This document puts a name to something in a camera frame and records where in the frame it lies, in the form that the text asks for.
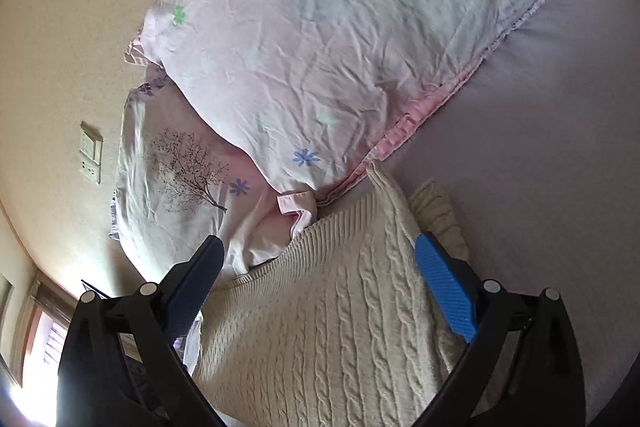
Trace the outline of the pink floral pillow upper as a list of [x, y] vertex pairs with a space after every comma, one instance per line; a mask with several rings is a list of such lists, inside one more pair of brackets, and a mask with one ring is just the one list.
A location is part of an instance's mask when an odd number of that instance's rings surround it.
[[393, 154], [546, 0], [156, 0], [160, 66], [280, 194], [321, 205]]

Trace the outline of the cream cable-knit sweater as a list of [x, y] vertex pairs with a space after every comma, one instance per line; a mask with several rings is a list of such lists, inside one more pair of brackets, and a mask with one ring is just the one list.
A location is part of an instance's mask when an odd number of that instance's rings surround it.
[[194, 381], [247, 426], [409, 426], [460, 358], [416, 266], [431, 232], [469, 256], [454, 208], [426, 182], [411, 196], [381, 168], [372, 191], [293, 239], [204, 306]]

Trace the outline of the dark framed window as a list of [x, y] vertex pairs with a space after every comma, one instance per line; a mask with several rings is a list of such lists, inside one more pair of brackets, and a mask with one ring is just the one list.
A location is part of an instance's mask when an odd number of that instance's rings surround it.
[[17, 386], [24, 384], [24, 362], [32, 350], [36, 330], [42, 314], [55, 323], [70, 325], [76, 299], [51, 277], [38, 271], [23, 297], [17, 297], [15, 317], [5, 315], [1, 320], [1, 339], [9, 340], [8, 355], [2, 355], [2, 363]]

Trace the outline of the white tree-print pillow lower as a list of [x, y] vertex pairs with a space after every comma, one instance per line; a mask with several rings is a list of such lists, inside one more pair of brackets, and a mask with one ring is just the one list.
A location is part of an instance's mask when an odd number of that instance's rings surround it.
[[217, 282], [225, 284], [277, 258], [317, 207], [310, 195], [278, 195], [149, 65], [122, 113], [114, 213], [120, 246], [145, 280], [162, 279], [215, 235], [224, 244]]

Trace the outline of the white wall switch plate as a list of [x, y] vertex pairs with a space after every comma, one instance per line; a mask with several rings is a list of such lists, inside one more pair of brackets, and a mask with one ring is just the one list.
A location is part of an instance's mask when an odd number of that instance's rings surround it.
[[99, 185], [102, 180], [103, 138], [96, 129], [85, 121], [80, 124], [78, 152], [80, 154], [80, 172], [91, 182]]

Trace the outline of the lavender bed sheet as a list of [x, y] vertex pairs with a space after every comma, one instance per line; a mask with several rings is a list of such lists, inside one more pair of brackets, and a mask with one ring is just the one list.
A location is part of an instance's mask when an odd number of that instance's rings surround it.
[[481, 277], [559, 291], [594, 421], [639, 354], [639, 0], [548, 0], [380, 167]]

